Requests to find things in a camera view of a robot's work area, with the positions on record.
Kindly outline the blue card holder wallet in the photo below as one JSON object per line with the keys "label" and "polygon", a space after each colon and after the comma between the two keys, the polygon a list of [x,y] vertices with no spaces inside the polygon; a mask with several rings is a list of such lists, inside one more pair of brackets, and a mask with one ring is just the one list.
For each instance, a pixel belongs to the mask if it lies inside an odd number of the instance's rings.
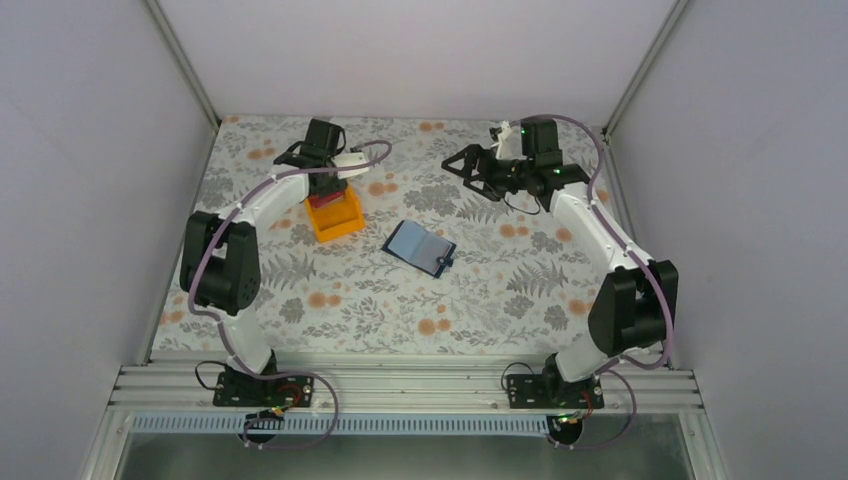
{"label": "blue card holder wallet", "polygon": [[433,278],[454,263],[457,245],[412,220],[401,221],[381,250]]}

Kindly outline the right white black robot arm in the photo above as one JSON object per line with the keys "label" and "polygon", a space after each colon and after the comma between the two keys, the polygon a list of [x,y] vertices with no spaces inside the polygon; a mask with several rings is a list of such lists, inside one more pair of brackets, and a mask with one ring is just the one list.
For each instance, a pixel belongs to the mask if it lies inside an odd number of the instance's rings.
{"label": "right white black robot arm", "polygon": [[552,354],[541,384],[544,399],[565,407],[580,393],[580,382],[620,360],[645,369],[664,366],[674,339],[679,273],[633,241],[608,213],[592,173],[567,163],[558,124],[582,130],[598,159],[605,149],[583,123],[564,115],[533,115],[493,130],[492,147],[469,145],[442,161],[444,170],[466,188],[498,202],[506,195],[530,194],[540,208],[567,227],[604,278],[587,317],[588,332]]}

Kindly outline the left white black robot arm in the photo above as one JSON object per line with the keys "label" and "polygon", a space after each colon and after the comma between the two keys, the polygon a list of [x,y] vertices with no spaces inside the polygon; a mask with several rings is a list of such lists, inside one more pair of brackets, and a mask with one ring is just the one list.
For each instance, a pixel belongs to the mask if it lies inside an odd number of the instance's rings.
{"label": "left white black robot arm", "polygon": [[228,354],[225,364],[241,374],[238,390],[252,404],[270,402],[279,382],[254,306],[262,274],[260,233],[309,196],[346,188],[335,161],[345,147],[343,127],[313,119],[305,137],[274,160],[258,185],[223,210],[197,210],[186,222],[179,285],[190,312],[215,323]]}

